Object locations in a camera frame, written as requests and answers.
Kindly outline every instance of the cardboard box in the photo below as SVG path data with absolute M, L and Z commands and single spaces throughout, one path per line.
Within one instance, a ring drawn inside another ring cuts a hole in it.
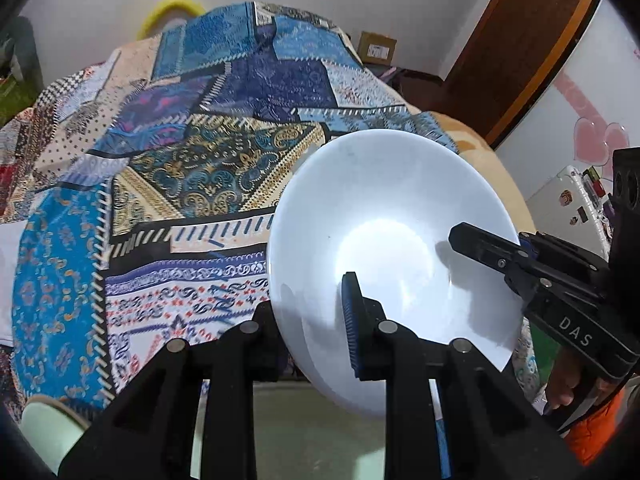
M 382 34 L 363 32 L 358 44 L 358 56 L 363 63 L 391 65 L 396 43 L 397 40 L 382 36 Z

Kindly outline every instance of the yellow object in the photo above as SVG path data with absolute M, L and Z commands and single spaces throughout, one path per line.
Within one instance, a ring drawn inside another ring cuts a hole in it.
M 204 7 L 193 0 L 162 0 L 146 17 L 136 39 L 148 38 L 154 25 L 171 10 L 181 10 L 194 18 L 205 13 Z

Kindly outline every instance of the white bowl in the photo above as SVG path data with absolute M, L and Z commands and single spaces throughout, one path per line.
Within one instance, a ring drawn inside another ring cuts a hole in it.
M 388 319 L 424 339 L 468 338 L 497 368 L 507 364 L 522 303 L 501 274 L 451 249 L 459 222 L 518 243 L 484 178 L 416 134 L 348 134 L 296 170 L 271 226 L 270 297 L 291 355 L 320 392 L 348 410 L 385 413 L 384 381 L 362 383 L 351 368 L 339 293 L 349 270 Z

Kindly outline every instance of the wooden door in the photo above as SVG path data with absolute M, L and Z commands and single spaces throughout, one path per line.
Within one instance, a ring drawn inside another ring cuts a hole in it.
M 592 1 L 491 0 L 434 101 L 415 104 L 494 142 L 566 51 Z

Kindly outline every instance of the patchwork quilt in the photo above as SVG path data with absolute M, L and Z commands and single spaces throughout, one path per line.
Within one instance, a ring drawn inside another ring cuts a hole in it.
M 103 407 L 169 339 L 249 319 L 269 297 L 265 249 L 292 168 L 368 128 L 457 152 L 330 20 L 258 2 L 49 86 L 0 133 L 0 221 L 26 221 L 12 310 L 25 394 Z

